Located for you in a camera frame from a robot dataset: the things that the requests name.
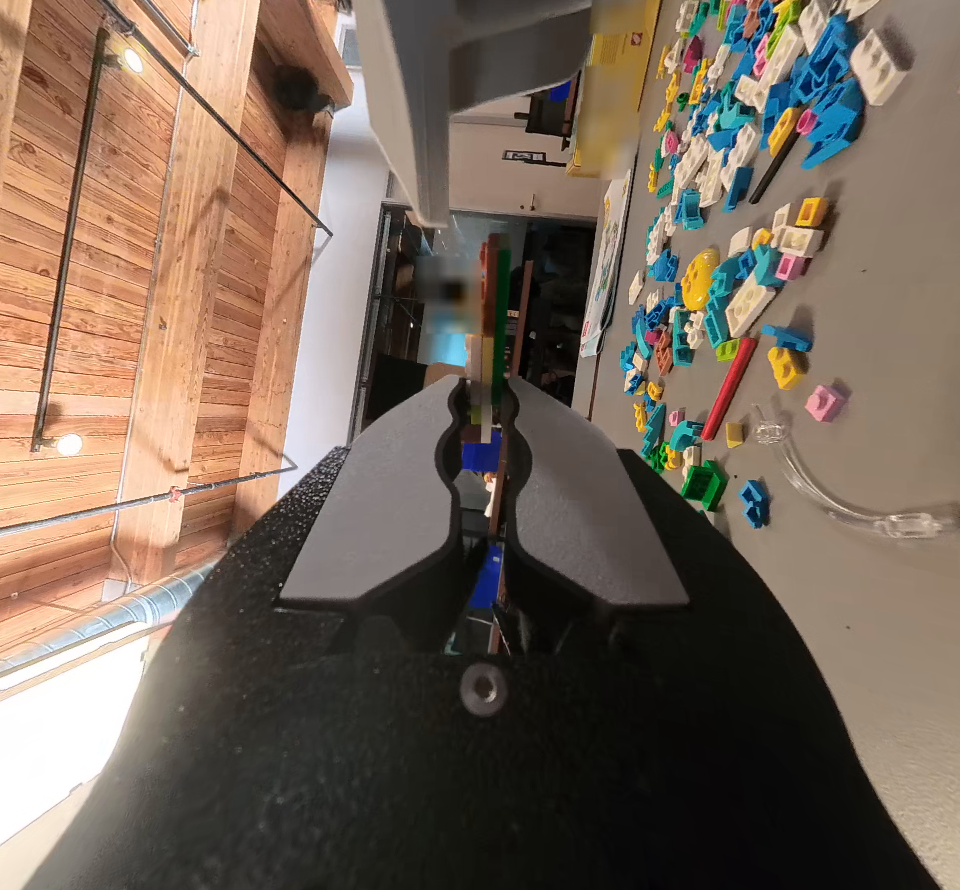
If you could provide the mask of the black ceiling pipe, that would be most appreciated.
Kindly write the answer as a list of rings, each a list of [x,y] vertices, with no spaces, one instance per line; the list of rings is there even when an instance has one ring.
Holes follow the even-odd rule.
[[[56,367],[57,350],[62,327],[63,313],[66,302],[66,288],[68,284],[69,266],[79,217],[79,208],[82,199],[83,183],[87,171],[90,154],[90,140],[92,127],[97,108],[102,73],[106,61],[106,47],[110,31],[105,24],[97,28],[91,67],[88,77],[85,104],[80,123],[77,155],[74,164],[71,187],[69,190],[61,249],[58,259],[58,268],[54,286],[51,316],[46,338],[44,360],[41,369],[39,394],[33,417],[30,436],[30,453],[38,453],[43,447],[44,428],[50,403],[51,388],[54,370]]]

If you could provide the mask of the yellow toy brick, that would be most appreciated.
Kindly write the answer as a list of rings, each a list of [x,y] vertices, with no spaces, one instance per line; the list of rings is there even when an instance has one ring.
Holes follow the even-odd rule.
[[[808,374],[808,355],[787,347],[773,347],[767,353],[774,382],[779,390],[789,391]]]

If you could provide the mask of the grey desk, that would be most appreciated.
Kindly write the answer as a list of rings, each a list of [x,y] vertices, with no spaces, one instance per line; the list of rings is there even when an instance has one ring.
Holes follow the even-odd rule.
[[[752,404],[781,413],[810,474],[854,507],[927,510],[958,503],[958,0],[881,0],[856,26],[908,68],[856,142],[810,171],[797,144],[762,201],[710,211],[674,247],[686,265],[787,202],[829,200],[808,272],[757,323],[811,334],[807,375],[778,391],[764,337],[730,415],[753,427]],[[805,401],[835,380],[848,406],[818,423]],[[896,542],[838,524],[753,437],[706,455],[732,479],[717,524],[801,632],[896,824],[958,888],[958,534]],[[770,497],[761,529],[742,513],[747,479]]]

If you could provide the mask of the yellow cardboard box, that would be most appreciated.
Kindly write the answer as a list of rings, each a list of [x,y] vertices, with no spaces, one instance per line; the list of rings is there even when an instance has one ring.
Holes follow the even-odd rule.
[[[566,174],[612,179],[632,169],[640,106],[663,0],[605,0],[590,18]]]

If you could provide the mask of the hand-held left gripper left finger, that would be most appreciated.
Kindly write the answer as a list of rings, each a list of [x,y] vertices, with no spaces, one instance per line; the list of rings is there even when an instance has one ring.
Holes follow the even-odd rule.
[[[291,610],[425,615],[466,579],[460,429],[466,381],[447,375],[369,425],[351,444],[280,591]]]

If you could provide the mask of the toy brick instruction booklet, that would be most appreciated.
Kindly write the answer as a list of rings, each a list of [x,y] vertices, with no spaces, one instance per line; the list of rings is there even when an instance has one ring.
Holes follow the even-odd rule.
[[[598,218],[595,267],[583,314],[581,358],[598,355],[612,320],[635,173],[632,168],[622,178],[611,180],[606,190],[603,214]]]

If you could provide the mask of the multicoloured toy brick assembly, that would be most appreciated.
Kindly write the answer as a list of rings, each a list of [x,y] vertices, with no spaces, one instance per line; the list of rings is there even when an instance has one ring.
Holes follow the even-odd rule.
[[[481,378],[477,406],[481,442],[493,438],[505,382],[511,249],[505,234],[489,234],[481,247]]]

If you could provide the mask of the transparent curved plastic piece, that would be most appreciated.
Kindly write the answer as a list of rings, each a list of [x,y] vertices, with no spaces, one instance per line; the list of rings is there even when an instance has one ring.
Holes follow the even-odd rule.
[[[934,540],[957,535],[958,503],[938,504],[927,510],[884,513],[854,507],[834,497],[804,464],[786,417],[752,404],[756,416],[753,435],[772,450],[790,486],[828,518],[858,531],[893,541]]]

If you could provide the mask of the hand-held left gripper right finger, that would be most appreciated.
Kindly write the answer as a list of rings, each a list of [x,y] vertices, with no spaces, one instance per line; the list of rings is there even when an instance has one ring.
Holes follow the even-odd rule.
[[[508,538],[530,568],[613,610],[690,597],[615,444],[531,383],[508,382]]]

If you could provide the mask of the small pink toy brick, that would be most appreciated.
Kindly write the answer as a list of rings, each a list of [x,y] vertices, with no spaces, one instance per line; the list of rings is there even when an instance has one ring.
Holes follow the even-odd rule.
[[[843,414],[850,402],[851,390],[839,380],[817,384],[804,402],[804,410],[815,421],[828,424]]]

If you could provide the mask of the colourful toy brick pile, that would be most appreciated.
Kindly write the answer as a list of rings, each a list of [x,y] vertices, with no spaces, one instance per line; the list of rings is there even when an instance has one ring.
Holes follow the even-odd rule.
[[[646,232],[645,265],[630,287],[653,284],[621,352],[624,390],[638,395],[640,456],[657,473],[701,464],[701,431],[739,341],[764,337],[809,356],[812,337],[786,326],[755,325],[778,293],[803,277],[826,239],[830,201],[806,196],[775,210],[767,225],[736,231],[703,310],[683,307],[686,265],[676,241],[698,233],[709,212],[749,203],[791,127],[814,169],[855,143],[870,106],[885,103],[906,71],[876,30],[857,20],[880,0],[686,0],[677,37],[663,49],[656,78],[668,80],[654,124],[648,189],[658,201]]]

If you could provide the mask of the black ceiling fixture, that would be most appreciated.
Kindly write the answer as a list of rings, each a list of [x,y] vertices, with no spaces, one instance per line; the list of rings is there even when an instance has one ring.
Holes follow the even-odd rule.
[[[272,84],[276,102],[293,113],[310,116],[335,113],[332,98],[320,90],[316,78],[307,68],[278,65],[273,70]]]

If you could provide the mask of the silver air duct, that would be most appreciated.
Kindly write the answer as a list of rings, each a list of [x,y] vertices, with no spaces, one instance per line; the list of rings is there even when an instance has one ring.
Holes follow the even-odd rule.
[[[171,623],[215,566],[216,562],[211,561],[190,571],[180,570],[31,636],[18,648],[2,652],[2,677],[86,646],[124,627],[143,624],[150,629]]]

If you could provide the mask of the long red toy brick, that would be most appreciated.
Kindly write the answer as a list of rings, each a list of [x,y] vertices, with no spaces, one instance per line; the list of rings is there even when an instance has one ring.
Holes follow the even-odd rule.
[[[706,417],[701,431],[701,439],[705,442],[714,441],[721,424],[726,420],[729,410],[741,381],[756,351],[759,341],[753,336],[740,339],[736,354],[729,364],[726,377]]]

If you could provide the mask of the black toy rod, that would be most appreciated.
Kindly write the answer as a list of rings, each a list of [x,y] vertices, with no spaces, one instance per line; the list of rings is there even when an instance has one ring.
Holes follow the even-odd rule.
[[[775,142],[775,145],[771,144],[772,159],[753,192],[750,194],[749,203],[751,205],[756,205],[762,200],[765,192],[769,188],[774,177],[780,171],[783,163],[785,162],[799,136],[800,135],[796,130],[796,127],[791,127],[780,140]]]

